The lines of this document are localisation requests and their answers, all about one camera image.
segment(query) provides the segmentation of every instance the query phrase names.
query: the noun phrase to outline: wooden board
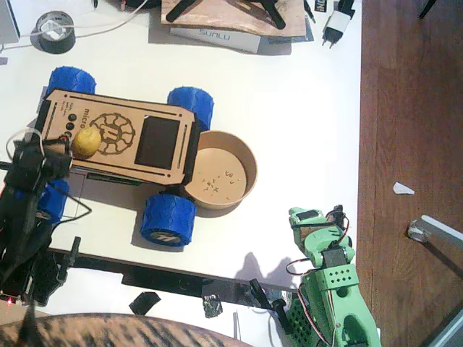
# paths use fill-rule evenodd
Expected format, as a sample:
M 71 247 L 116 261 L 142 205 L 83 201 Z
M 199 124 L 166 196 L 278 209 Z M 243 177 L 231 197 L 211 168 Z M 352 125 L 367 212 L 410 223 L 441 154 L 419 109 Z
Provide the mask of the wooden board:
M 24 319 L 26 311 L 27 307 L 16 304 L 8 304 L 6 301 L 0 300 L 0 326 L 4 324 L 22 321 Z M 48 314 L 36 310 L 35 316 L 45 317 L 48 316 Z
M 279 0 L 276 8 L 286 27 L 279 30 L 259 3 L 245 0 L 198 0 L 174 23 L 166 15 L 180 0 L 163 0 L 161 22 L 191 27 L 219 27 L 260 36 L 305 36 L 305 12 L 302 0 Z
M 54 90 L 46 99 L 44 139 L 95 127 L 102 142 L 89 158 L 75 156 L 74 166 L 159 184 L 179 184 L 187 162 L 194 162 L 195 115 L 177 106 L 122 100 Z
M 425 2 L 363 2 L 357 271 L 383 347 L 429 346 L 463 307 L 463 252 L 405 236 L 422 214 L 463 231 L 463 12 Z

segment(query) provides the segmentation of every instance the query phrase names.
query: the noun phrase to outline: blue wheel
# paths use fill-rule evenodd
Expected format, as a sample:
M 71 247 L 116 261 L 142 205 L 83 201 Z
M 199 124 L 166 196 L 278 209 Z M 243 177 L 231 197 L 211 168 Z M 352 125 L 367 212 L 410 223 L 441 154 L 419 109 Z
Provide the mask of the blue wheel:
M 191 242 L 196 206 L 188 199 L 157 194 L 146 200 L 140 233 L 148 241 L 170 247 Z
M 73 92 L 95 94 L 95 79 L 84 70 L 76 67 L 57 67 L 50 76 L 46 94 L 55 88 Z
M 50 181 L 58 189 L 69 193 L 69 185 L 64 179 L 54 179 Z M 41 198 L 38 201 L 37 209 L 45 212 L 50 216 L 50 223 L 58 223 L 63 217 L 64 205 L 66 204 L 66 195 L 58 192 L 50 184 L 45 186 Z
M 211 128 L 214 101 L 204 90 L 194 87 L 175 88 L 167 98 L 169 105 L 181 106 L 196 113 L 202 132 Z

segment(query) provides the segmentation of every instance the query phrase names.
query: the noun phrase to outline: white cable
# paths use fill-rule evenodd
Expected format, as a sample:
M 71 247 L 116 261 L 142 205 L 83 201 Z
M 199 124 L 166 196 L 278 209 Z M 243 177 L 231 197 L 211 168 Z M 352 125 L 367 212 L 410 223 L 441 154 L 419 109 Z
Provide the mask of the white cable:
M 28 38 L 28 37 L 31 37 L 31 36 L 39 36 L 39 35 L 42 35 L 44 33 L 49 33 L 51 31 L 55 31 L 56 29 L 64 29 L 64 28 L 71 28 L 73 27 L 74 29 L 92 29 L 92 28 L 95 28 L 95 27 L 107 27 L 109 25 L 115 25 L 115 27 L 111 28 L 110 30 L 114 30 L 114 29 L 117 29 L 118 27 L 121 27 L 122 25 L 125 25 L 127 24 L 128 22 L 130 22 L 132 20 L 132 18 L 138 13 L 138 11 L 141 10 L 141 8 L 143 6 L 145 6 L 145 4 L 148 2 L 148 0 L 144 0 L 144 2 L 139 6 L 137 7 L 132 13 L 130 13 L 126 20 L 122 21 L 122 22 L 112 22 L 112 23 L 106 23 L 106 24 L 98 24 L 98 25 L 57 25 L 55 26 L 53 29 L 50 29 L 50 30 L 45 30 L 45 31 L 38 31 L 36 33 L 31 33 L 31 34 L 25 34 L 25 35 L 21 35 L 22 38 Z
M 331 289 L 328 289 L 328 299 L 330 302 L 331 313 L 334 318 L 334 329 L 333 329 L 333 338 L 331 340 L 331 347 L 334 347 L 334 338 L 336 337 L 336 329 L 338 328 L 338 320 L 336 318 L 336 313 L 334 313 L 334 303 L 333 303 L 333 294 L 331 293 Z
M 45 157 L 45 152 L 43 151 L 43 140 L 42 140 L 42 133 L 39 132 L 37 129 L 34 129 L 34 128 L 24 128 L 24 129 L 21 129 L 20 131 L 18 131 L 16 134 L 13 134 L 8 140 L 7 140 L 7 144 L 6 144 L 6 149 L 7 149 L 7 155 L 8 155 L 8 158 L 10 160 L 13 160 L 13 156 L 12 154 L 9 152 L 8 150 L 8 145 L 9 143 L 18 135 L 21 135 L 21 134 L 28 134 L 28 133 L 34 133 L 36 135 L 38 135 L 39 137 L 39 141 L 38 141 L 38 146 L 40 147 L 41 149 L 41 153 L 42 153 L 42 156 Z

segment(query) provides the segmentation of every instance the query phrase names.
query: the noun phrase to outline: wooden floor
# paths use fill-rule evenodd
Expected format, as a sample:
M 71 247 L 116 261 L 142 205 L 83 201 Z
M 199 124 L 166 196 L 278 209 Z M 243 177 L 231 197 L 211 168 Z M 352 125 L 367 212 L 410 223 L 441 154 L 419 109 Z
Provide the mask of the wooden floor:
M 463 308 L 463 251 L 404 234 L 421 214 L 463 231 L 462 0 L 423 4 L 363 1 L 357 267 L 383 346 L 425 346 Z

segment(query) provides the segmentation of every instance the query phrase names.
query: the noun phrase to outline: lemon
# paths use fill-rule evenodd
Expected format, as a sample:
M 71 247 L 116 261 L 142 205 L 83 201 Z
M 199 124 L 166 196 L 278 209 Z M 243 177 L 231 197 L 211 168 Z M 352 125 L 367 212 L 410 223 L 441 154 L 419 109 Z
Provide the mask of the lemon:
M 84 128 L 75 135 L 72 146 L 76 154 L 87 157 L 94 155 L 100 144 L 100 132 L 96 128 Z

